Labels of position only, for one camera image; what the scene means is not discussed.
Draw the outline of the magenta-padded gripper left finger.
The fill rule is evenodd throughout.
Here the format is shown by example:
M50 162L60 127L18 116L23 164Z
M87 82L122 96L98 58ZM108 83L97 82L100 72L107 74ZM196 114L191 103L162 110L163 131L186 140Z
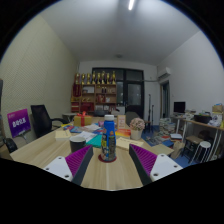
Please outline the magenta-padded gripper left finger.
M67 157L56 157L44 170L76 185L81 185L92 156L93 147L88 145Z

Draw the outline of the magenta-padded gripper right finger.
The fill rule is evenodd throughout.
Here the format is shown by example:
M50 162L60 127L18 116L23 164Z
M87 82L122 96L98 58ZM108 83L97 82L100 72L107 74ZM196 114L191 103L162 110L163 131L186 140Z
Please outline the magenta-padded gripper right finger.
M129 155L143 185L150 184L182 169L167 155L156 155L134 144L129 145Z

